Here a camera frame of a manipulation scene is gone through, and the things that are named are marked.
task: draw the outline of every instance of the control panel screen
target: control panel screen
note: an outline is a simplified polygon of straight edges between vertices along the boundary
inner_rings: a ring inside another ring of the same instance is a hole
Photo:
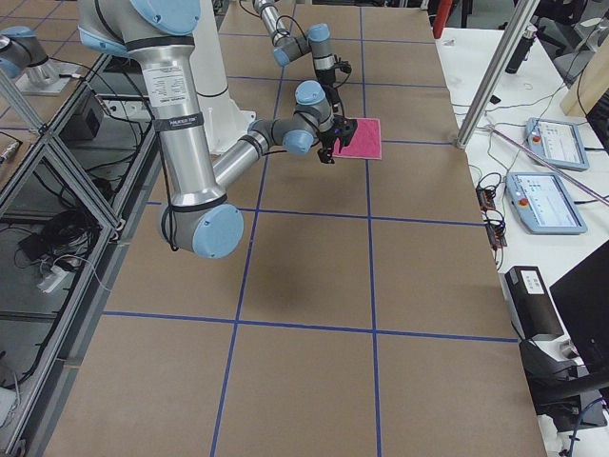
[[[547,158],[562,162],[583,163],[572,126],[539,121],[538,127]]]
[[[518,181],[540,227],[580,227],[553,176],[519,175]]]

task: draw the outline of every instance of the blue grid line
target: blue grid line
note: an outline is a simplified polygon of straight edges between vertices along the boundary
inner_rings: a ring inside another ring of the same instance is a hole
[[[399,84],[399,83],[366,83],[368,86],[381,86],[390,88],[426,88],[426,89],[448,89],[447,86],[438,86],[431,84]]]
[[[377,330],[381,335],[412,336],[416,338],[435,338],[441,340],[486,341],[492,343],[517,343],[517,338],[502,338],[500,336],[456,335],[451,333],[426,333],[419,331]]]
[[[158,206],[163,205],[163,202],[148,201],[148,205]],[[358,215],[358,214],[335,214],[331,212],[304,212],[304,211],[290,211],[286,209],[253,209],[253,208],[239,208],[240,211],[247,212],[258,212],[266,214],[285,214],[290,216],[314,216],[314,217],[335,217],[339,219],[360,219],[360,220],[371,220],[371,221],[390,221],[390,222],[405,222],[413,224],[441,224],[448,226],[467,226],[467,227],[484,227],[483,222],[465,222],[465,221],[448,221],[442,219],[415,219],[407,217],[391,217],[391,216],[373,216],[373,215]]]
[[[6,16],[4,16],[2,18],[2,20],[0,20],[0,22],[4,21],[7,17],[9,17],[11,14],[13,14],[14,12],[16,12],[17,10],[19,10],[21,7],[23,7],[23,5],[27,2],[28,0],[21,0],[21,3],[19,5],[17,5],[15,8],[13,8],[12,10],[10,10]]]
[[[234,324],[233,319],[223,319],[219,317],[205,317],[205,316],[186,316],[181,314],[164,314],[164,313],[153,313],[153,312],[132,312],[132,311],[104,311],[102,312],[105,316],[119,316],[119,317],[143,317],[147,319],[166,319],[170,321],[195,321],[195,322],[211,322],[218,324]]]
[[[242,76],[242,75],[233,75],[227,76],[226,79],[245,79],[245,80],[253,80],[253,81],[285,81],[289,83],[302,83],[306,81],[305,79],[296,79],[296,78],[268,78],[263,76]],[[354,82],[354,81],[346,81],[344,82],[345,86],[361,86],[363,82]],[[377,86],[382,88],[421,88],[421,89],[447,89],[446,86],[435,86],[429,84],[399,84],[399,83],[366,83],[368,86]]]
[[[47,17],[26,17],[26,16],[11,16],[10,14],[7,17],[10,17],[10,19],[28,19],[30,21],[32,21],[32,20],[45,21],[47,19],[50,19],[51,21],[72,21],[72,22],[78,22],[78,19],[70,19],[68,17],[49,17],[49,16],[47,16]]]
[[[357,328],[357,327],[341,327],[341,326],[322,326],[317,324],[295,324],[290,322],[270,322],[270,321],[253,321],[253,320],[235,320],[221,317],[205,317],[205,316],[188,316],[183,314],[164,314],[152,312],[135,312],[135,311],[120,311],[108,310],[103,311],[105,316],[116,317],[132,317],[144,319],[161,319],[171,321],[191,321],[191,322],[209,322],[212,324],[239,324],[240,326],[253,327],[273,327],[273,328],[296,328],[302,330],[323,330],[337,331],[343,333],[367,333],[388,336],[403,336],[411,338],[431,338],[436,340],[460,340],[460,341],[480,341],[488,343],[517,343],[517,338],[505,338],[500,336],[481,336],[481,335],[459,335],[455,333],[431,333],[425,331],[407,331],[407,330],[389,330],[377,328]]]
[[[268,35],[262,33],[239,33],[239,32],[228,32],[222,31],[218,33],[221,36],[249,36],[249,37],[260,37],[268,38]],[[331,41],[354,41],[354,42],[372,42],[372,43],[403,43],[407,45],[435,45],[433,41],[417,41],[417,40],[373,40],[363,38],[330,38]]]
[[[295,11],[296,11],[296,4],[294,4],[294,7],[292,8],[292,16],[294,15]],[[291,31],[292,26],[293,26],[293,21],[289,26],[289,31]],[[282,68],[282,73],[281,73],[282,78],[284,76],[284,71],[285,71],[285,68]],[[283,81],[280,81],[279,87],[277,88],[277,97],[275,98],[275,108],[273,110],[273,118],[277,117],[277,111],[279,109],[279,100],[280,100],[281,93],[282,93],[282,86],[283,86]],[[239,291],[239,303],[237,304],[237,311],[235,313],[235,324],[233,326],[232,336],[230,339],[230,347],[228,349],[228,356],[226,358],[225,378],[224,378],[223,384],[222,384],[222,392],[220,394],[220,402],[218,405],[216,424],[214,426],[213,439],[211,442],[211,450],[209,452],[210,457],[215,457],[216,447],[218,446],[218,437],[220,435],[220,425],[222,423],[222,414],[224,411],[224,405],[225,405],[225,400],[226,400],[226,390],[228,388],[228,378],[230,376],[230,369],[232,366],[232,357],[233,357],[233,353],[234,353],[234,349],[235,349],[235,341],[237,339],[237,331],[239,329],[239,319],[241,316],[241,309],[243,306],[244,296],[246,293],[247,275],[249,273],[249,264],[251,261],[251,253],[252,253],[252,250],[254,247],[254,237],[256,235],[258,216],[260,214],[259,209],[260,209],[260,205],[262,203],[263,192],[265,189],[265,178],[266,178],[267,168],[268,168],[268,156],[265,158],[265,166],[263,168],[263,174],[260,179],[260,188],[258,190],[258,200],[256,202],[256,211],[254,211],[254,221],[252,223],[251,235],[249,237],[249,246],[247,247],[247,257],[246,257],[246,265],[244,268],[244,277],[243,277],[243,281],[241,284],[241,290]]]
[[[360,46],[362,49],[362,90],[363,90],[363,117],[367,117],[365,98],[365,69],[363,50],[363,9],[360,9]],[[366,194],[366,219],[368,224],[368,263],[370,270],[370,314],[372,324],[372,363],[374,370],[374,411],[376,419],[377,435],[377,457],[383,457],[383,430],[381,423],[381,383],[379,375],[379,343],[377,337],[377,310],[376,293],[374,281],[374,239],[372,232],[372,197],[370,191],[370,166],[369,160],[365,160],[365,194]]]
[[[453,146],[450,141],[419,141],[419,140],[381,140],[382,143],[389,145],[434,145],[434,146]]]
[[[435,45],[433,41],[417,41],[417,40],[364,40],[365,42],[372,43],[408,43],[410,45]]]
[[[334,326],[319,326],[314,324],[293,324],[289,322],[268,322],[268,321],[244,321],[240,320],[239,324],[242,326],[255,326],[255,327],[275,327],[275,328],[299,328],[303,330],[326,330],[326,331],[339,331],[346,333],[372,333],[369,328],[355,328],[355,327],[334,327]]]

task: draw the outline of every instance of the black box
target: black box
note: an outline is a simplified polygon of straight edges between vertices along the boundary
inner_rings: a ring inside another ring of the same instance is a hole
[[[548,290],[537,267],[512,267],[505,273],[514,326],[525,339],[551,341],[564,334]]]

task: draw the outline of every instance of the light blue joint cap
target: light blue joint cap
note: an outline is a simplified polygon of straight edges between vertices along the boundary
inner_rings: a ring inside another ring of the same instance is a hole
[[[209,210],[192,235],[192,250],[207,259],[221,259],[235,250],[244,235],[244,216],[230,204]]]
[[[277,65],[280,67],[285,67],[289,64],[289,57],[281,48],[275,48],[273,50],[273,57],[275,57],[275,62],[277,62]]]
[[[34,38],[36,36],[34,31],[26,26],[9,27],[0,30],[0,34],[8,36],[8,38]]]
[[[306,36],[309,41],[321,43],[330,38],[330,29],[327,24],[315,24],[308,29],[308,34]]]
[[[262,119],[256,119],[255,121],[252,121],[251,124],[249,124],[249,126],[247,127],[247,132],[251,132],[252,130],[254,130],[254,128],[256,127],[256,124],[258,124],[261,121],[262,121]]]
[[[313,146],[313,135],[306,130],[291,130],[284,135],[284,148],[292,154],[305,155]]]
[[[169,35],[188,35],[201,18],[199,0],[129,0],[152,26]]]
[[[19,76],[19,73],[21,73],[19,67],[6,59],[0,59],[0,69],[2,69],[10,79],[16,78]]]
[[[97,50],[103,54],[115,55],[116,57],[129,57],[127,48],[125,48],[125,46],[121,43],[110,41],[103,36],[91,33],[90,31],[82,29],[81,27],[79,27],[78,30],[80,31],[80,41],[82,41],[83,45],[85,45],[87,48]]]
[[[296,103],[317,105],[325,99],[325,92],[317,81],[304,81],[296,88]]]

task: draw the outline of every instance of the robot label sticker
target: robot label sticker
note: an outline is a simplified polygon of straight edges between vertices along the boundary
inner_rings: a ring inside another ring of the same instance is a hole
[[[150,104],[155,108],[181,105],[188,101],[184,69],[179,66],[142,70]]]

